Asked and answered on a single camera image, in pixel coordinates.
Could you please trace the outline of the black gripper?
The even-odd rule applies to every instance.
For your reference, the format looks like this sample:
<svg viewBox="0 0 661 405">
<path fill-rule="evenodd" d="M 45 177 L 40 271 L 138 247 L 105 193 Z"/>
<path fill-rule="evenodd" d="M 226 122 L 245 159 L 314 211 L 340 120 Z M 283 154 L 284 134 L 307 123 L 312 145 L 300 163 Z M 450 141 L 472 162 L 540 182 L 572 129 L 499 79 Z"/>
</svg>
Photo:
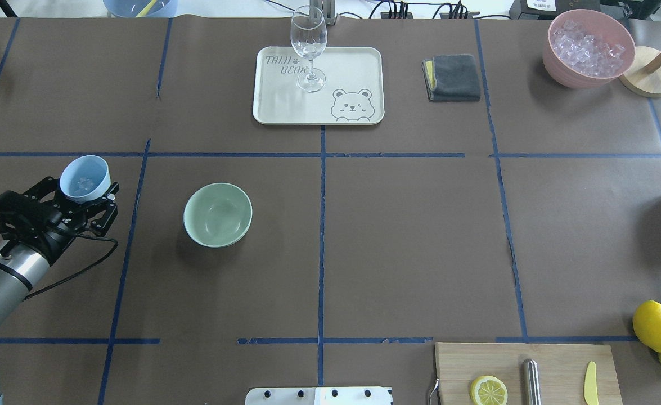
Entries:
<svg viewBox="0 0 661 405">
<path fill-rule="evenodd" d="M 106 236 L 118 215 L 118 191 L 119 183 L 112 182 L 101 197 L 84 202 L 80 209 L 73 208 L 71 212 L 54 206 L 64 198 L 57 178 L 44 177 L 22 194 L 3 192 L 0 234 L 7 242 L 0 248 L 1 256 L 10 259 L 11 251 L 22 245 L 53 265 L 83 229 L 94 236 Z"/>
</svg>

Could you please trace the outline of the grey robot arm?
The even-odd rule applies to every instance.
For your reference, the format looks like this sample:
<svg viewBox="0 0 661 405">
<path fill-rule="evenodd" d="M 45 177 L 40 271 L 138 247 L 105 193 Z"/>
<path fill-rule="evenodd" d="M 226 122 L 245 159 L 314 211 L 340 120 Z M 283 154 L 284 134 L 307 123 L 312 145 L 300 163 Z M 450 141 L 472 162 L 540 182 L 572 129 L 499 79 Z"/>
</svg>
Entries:
<svg viewBox="0 0 661 405">
<path fill-rule="evenodd" d="M 62 192 L 60 180 L 41 179 L 25 192 L 0 194 L 0 325 L 76 239 L 106 241 L 118 214 L 112 182 L 98 197 L 76 202 Z M 0 404 L 3 394 L 0 385 Z"/>
</svg>

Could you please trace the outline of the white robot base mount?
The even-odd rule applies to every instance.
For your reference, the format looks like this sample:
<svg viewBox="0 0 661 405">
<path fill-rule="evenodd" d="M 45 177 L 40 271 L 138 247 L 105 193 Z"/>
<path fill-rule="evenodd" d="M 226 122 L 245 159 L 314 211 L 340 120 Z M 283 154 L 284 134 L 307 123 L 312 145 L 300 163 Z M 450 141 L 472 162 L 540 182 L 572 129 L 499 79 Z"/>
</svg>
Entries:
<svg viewBox="0 0 661 405">
<path fill-rule="evenodd" d="M 382 386 L 318 386 L 250 389 L 245 404 L 392 404 L 392 389 Z"/>
</svg>

